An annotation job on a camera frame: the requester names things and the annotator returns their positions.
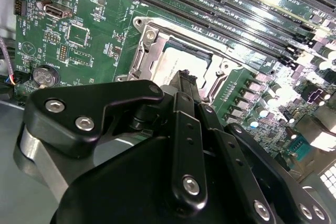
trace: capacitor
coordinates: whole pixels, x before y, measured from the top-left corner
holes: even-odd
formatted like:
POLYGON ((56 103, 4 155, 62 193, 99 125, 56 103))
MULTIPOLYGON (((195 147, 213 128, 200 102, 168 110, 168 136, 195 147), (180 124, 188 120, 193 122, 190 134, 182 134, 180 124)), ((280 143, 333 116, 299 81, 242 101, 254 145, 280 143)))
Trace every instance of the capacitor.
POLYGON ((267 94, 266 96, 264 96, 263 100, 270 107, 273 107, 277 104, 277 100, 274 99, 270 94, 267 94))
POLYGON ((33 70, 33 80, 40 87, 51 88, 58 84, 59 73, 51 66, 40 65, 33 70))
POLYGON ((53 3, 52 0, 37 1, 36 7, 39 8, 40 10, 43 10, 46 5, 50 5, 52 3, 53 3))
POLYGON ((329 62, 329 61, 325 61, 324 59, 322 58, 318 58, 318 57, 315 57, 311 63, 313 65, 315 65, 316 67, 318 67, 320 70, 326 70, 328 68, 331 68, 332 67, 332 63, 329 62))
POLYGON ((265 118, 268 115, 268 111, 263 106, 256 107, 256 112, 261 118, 265 118))
POLYGON ((248 118, 247 123, 251 128, 257 128, 259 126, 259 123, 254 117, 248 118))
POLYGON ((271 89, 274 92, 274 94, 277 96, 281 96, 284 92, 284 89, 277 83, 274 84, 271 89))
POLYGON ((298 136, 298 134, 291 127, 286 127, 285 131, 290 139, 296 139, 298 136))
POLYGON ((336 51, 331 50, 330 48, 326 48, 323 52, 322 52, 322 56, 326 57, 329 60, 336 60, 336 51))
POLYGON ((314 103, 316 103, 318 106, 323 106, 325 105, 325 101, 323 101, 323 99, 321 97, 317 97, 314 101, 314 103))
POLYGON ((320 94, 320 97, 324 100, 329 100, 331 98, 331 95, 323 90, 322 93, 320 94))
POLYGON ((295 119, 293 118, 292 114, 288 110, 284 110, 282 114, 286 118, 287 122, 289 123, 295 122, 295 119))

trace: wire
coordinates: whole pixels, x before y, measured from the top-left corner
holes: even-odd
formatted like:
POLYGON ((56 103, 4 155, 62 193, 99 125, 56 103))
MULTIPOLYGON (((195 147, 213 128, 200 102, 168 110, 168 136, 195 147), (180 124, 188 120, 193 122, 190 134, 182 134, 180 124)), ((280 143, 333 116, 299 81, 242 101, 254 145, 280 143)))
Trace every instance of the wire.
POLYGON ((12 76, 14 74, 14 71, 13 71, 11 61, 10 61, 11 59, 10 59, 9 54, 8 54, 8 50, 7 50, 7 47, 6 47, 6 44, 5 44, 5 40, 1 36, 0 36, 0 48, 1 48, 2 53, 4 55, 5 61, 7 63, 8 74, 9 74, 9 76, 12 76))
POLYGON ((9 79, 11 80, 11 83, 15 86, 16 85, 16 83, 14 82, 14 78, 13 78, 13 75, 10 75, 9 76, 9 79))

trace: metal screw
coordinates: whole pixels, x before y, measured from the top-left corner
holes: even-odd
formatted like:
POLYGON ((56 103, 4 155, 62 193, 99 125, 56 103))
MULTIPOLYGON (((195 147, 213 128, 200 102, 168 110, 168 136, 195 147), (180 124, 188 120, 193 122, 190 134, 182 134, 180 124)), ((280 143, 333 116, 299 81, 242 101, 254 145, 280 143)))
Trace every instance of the metal screw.
POLYGON ((146 32, 146 38, 149 40, 153 40, 155 38, 155 32, 153 30, 149 30, 146 32))
POLYGON ((78 129, 82 131, 91 131, 94 128, 94 122, 91 118, 88 118, 86 116, 81 116, 76 119, 75 124, 78 129))
POLYGON ((191 195, 197 195, 200 193, 200 187, 197 181, 192 177, 185 177, 183 179, 183 187, 191 195))
POLYGON ((65 106, 61 101, 50 100, 46 102, 46 109, 52 113, 59 113, 65 109, 65 106))
POLYGON ((307 219, 311 220, 313 218, 311 212, 308 210, 307 207, 305 207, 303 204, 299 204, 299 207, 301 209, 301 212, 303 213, 304 216, 307 217, 307 219))
POLYGON ((156 94, 160 93, 159 88, 157 86, 155 86, 155 85, 150 85, 149 88, 150 88, 150 90, 152 90, 156 94))
POLYGON ((265 221, 270 220, 269 211, 267 210, 267 208, 264 206, 263 203, 261 203, 258 200, 255 200, 254 209, 256 210, 257 214, 259 214, 259 216, 263 218, 263 220, 265 221))
POLYGON ((208 105, 206 105, 204 108, 207 112, 212 113, 212 109, 208 105))
POLYGON ((315 211, 315 214, 321 219, 321 220, 325 220, 325 216, 322 213, 322 211, 317 207, 313 205, 313 209, 315 211))
POLYGON ((238 133, 241 133, 242 132, 242 130, 241 130, 241 128, 239 128, 238 126, 233 126, 233 128, 236 130, 236 132, 238 132, 238 133))

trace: integrated circuit chip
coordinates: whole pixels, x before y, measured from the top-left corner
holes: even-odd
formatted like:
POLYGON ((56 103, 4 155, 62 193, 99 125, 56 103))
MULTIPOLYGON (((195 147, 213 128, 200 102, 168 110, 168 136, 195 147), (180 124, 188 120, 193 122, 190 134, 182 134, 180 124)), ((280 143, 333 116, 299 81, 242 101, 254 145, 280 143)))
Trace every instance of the integrated circuit chip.
POLYGON ((236 117, 241 117, 242 114, 244 113, 240 108, 232 106, 231 109, 231 115, 236 116, 236 117))
POLYGON ((206 68, 207 62, 205 60, 169 47, 163 53, 160 61, 153 63, 151 71, 155 74, 152 77, 152 81, 159 86, 168 85, 177 71, 188 69, 190 75, 197 77, 197 86, 202 87, 205 82, 203 76, 206 68))
POLYGON ((250 106, 247 100, 244 100, 242 98, 237 98, 236 100, 237 107, 241 108, 242 110, 247 110, 250 106))
POLYGON ((246 89, 242 89, 240 93, 242 94, 241 96, 248 101, 253 101, 257 97, 257 94, 254 94, 246 89))
POLYGON ((89 31, 86 28, 71 25, 69 27, 67 39, 80 47, 85 47, 89 36, 89 31))

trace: green circuit board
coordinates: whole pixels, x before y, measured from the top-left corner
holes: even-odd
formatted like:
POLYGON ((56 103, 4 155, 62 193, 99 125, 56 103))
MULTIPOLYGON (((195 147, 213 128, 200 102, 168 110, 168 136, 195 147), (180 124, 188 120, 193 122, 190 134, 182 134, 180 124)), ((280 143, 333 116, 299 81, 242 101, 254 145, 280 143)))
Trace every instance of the green circuit board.
MULTIPOLYGON (((286 150, 292 141, 286 137, 285 126, 289 124, 281 122, 278 107, 264 105, 272 118, 260 118, 255 111, 268 87, 278 83, 296 92, 297 96, 281 105, 291 113, 298 112, 296 120, 317 108, 304 101, 294 103, 307 80, 330 94, 335 91, 322 79, 325 71, 310 62, 295 79, 293 70, 279 62, 291 56, 288 40, 309 36, 314 29, 321 30, 333 45, 336 30, 329 24, 336 21, 334 0, 52 0, 70 10, 64 18, 39 8, 43 0, 19 1, 26 8, 17 16, 15 70, 32 74, 40 65, 51 66, 60 76, 57 87, 114 82, 127 75, 141 37, 132 23, 138 16, 161 17, 225 44, 248 67, 230 73, 211 106, 221 122, 227 123, 242 89, 261 74, 257 79, 260 90, 254 90, 255 98, 236 121, 272 156, 286 150), (258 128, 249 126, 250 117, 259 122, 258 128)), ((33 79, 18 84, 16 98, 24 102, 39 88, 33 79)))

